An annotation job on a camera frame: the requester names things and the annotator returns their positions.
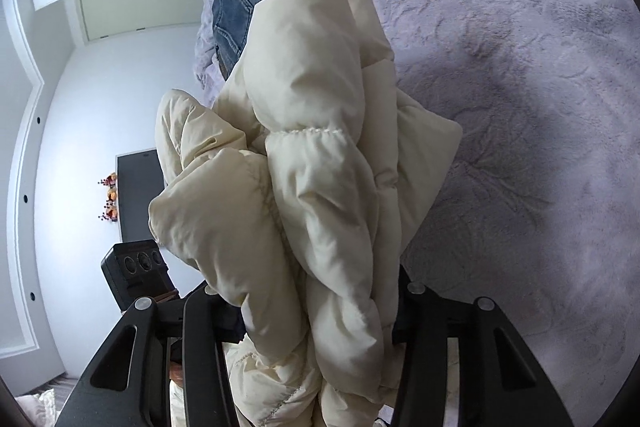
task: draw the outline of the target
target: puffer jacket sleeve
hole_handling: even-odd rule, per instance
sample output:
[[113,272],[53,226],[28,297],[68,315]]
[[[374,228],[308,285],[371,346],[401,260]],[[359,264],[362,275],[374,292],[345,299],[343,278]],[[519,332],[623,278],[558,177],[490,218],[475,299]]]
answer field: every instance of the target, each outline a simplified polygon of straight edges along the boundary
[[318,366],[334,387],[376,400],[382,327],[371,299],[378,197],[358,150],[364,88],[348,0],[263,0],[243,55],[274,196],[308,274]]
[[278,362],[301,343],[307,326],[266,203],[267,159],[243,149],[241,131],[184,92],[165,97],[157,127],[158,157],[170,182],[149,204],[150,230],[241,308],[261,363]]
[[[244,55],[240,57],[238,64],[225,82],[213,104],[213,111],[234,128],[243,131],[247,145],[255,147],[255,141],[264,132],[264,127],[255,118],[254,108],[246,92],[242,68],[244,57]],[[258,149],[260,149],[258,152],[266,154],[264,147],[258,147]]]
[[[373,244],[371,296],[380,314],[385,359],[381,385],[399,381],[403,351],[392,343],[398,314],[398,273],[402,225],[398,201],[398,107],[394,53],[382,29],[373,0],[349,0],[360,41],[360,63],[365,91],[365,119],[358,148],[369,163],[378,191],[379,216]],[[322,398],[332,392],[325,386]]]

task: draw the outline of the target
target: television screen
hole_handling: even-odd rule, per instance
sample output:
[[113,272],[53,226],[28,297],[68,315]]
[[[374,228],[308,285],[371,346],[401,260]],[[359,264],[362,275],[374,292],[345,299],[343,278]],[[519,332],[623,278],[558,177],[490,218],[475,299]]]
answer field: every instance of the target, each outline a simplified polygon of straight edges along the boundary
[[149,232],[150,201],[164,190],[155,149],[117,157],[118,220],[122,242],[153,239]]

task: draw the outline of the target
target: stitched seam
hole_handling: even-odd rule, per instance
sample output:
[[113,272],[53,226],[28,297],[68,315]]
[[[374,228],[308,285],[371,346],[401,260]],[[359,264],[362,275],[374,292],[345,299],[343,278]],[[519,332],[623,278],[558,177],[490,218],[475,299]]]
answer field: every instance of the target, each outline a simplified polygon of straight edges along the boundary
[[222,11],[220,11],[220,15],[218,16],[218,20],[214,25],[214,30],[218,30],[220,35],[225,38],[226,42],[231,46],[231,49],[238,54],[238,46],[236,46],[236,42],[234,38],[231,36],[229,32],[227,32],[224,28],[220,26],[220,19],[222,19]]
[[330,134],[344,134],[343,130],[329,130],[322,128],[305,128],[304,130],[291,130],[291,131],[273,131],[271,134],[300,134],[300,133],[330,133]]
[[271,411],[271,413],[267,416],[267,418],[265,418],[264,420],[262,420],[262,422],[260,422],[260,425],[261,425],[261,426],[266,425],[266,423],[267,423],[270,419],[272,419],[280,409],[282,409],[282,407],[284,406],[284,404],[286,404],[286,403],[291,399],[291,397],[292,397],[293,395],[295,395],[298,391],[300,391],[300,389],[302,389],[302,386],[303,386],[303,384],[301,383],[297,388],[295,388],[295,390],[293,390],[293,391],[291,392],[291,394],[289,394],[289,396],[287,396],[287,397],[283,398],[283,399],[281,400],[281,402],[276,406],[276,408],[275,408],[274,410],[272,410],[272,411]]
[[254,354],[253,353],[247,353],[246,355],[240,357],[240,359],[236,360],[236,362],[234,362],[234,365],[231,367],[236,367],[236,365],[238,365],[239,363],[243,363],[246,359],[253,357]]

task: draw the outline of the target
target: white wall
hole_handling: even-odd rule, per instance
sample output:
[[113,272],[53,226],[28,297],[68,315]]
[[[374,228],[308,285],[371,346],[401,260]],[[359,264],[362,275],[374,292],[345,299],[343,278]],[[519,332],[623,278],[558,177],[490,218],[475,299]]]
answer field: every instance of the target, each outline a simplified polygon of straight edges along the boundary
[[[116,223],[100,221],[105,188],[97,182],[115,157],[154,147],[162,95],[200,87],[191,70],[196,26],[158,28],[92,42],[74,51],[47,118],[34,199],[40,286],[56,346],[78,377],[120,317],[100,270],[119,242]],[[202,277],[169,253],[181,294]]]
[[[31,83],[14,49],[0,0],[0,238],[7,236],[6,199],[15,140],[31,94]],[[22,344],[24,335],[13,306],[7,242],[0,241],[0,350]]]
[[6,104],[0,104],[0,129],[6,127],[11,132],[0,141],[0,155],[10,159],[11,167],[8,179],[5,170],[1,176],[0,219],[6,256],[0,257],[6,262],[0,262],[0,271],[3,279],[9,277],[11,285],[0,281],[4,290],[0,291],[0,308],[2,316],[17,314],[22,341],[15,334],[4,339],[0,373],[9,389],[20,394],[64,371],[40,292],[33,195],[44,122],[74,45],[63,3],[36,12],[32,0],[2,0],[2,16],[10,42],[3,40],[0,59],[2,102]]

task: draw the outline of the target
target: cream puffer jacket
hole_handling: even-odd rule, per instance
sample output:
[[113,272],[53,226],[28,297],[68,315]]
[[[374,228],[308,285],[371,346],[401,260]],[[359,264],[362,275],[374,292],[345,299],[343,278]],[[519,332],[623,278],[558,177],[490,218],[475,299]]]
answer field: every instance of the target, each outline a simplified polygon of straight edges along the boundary
[[158,242],[239,306],[242,425],[370,427],[398,387],[399,257],[462,136],[396,88],[372,0],[263,0],[212,110],[158,113]]

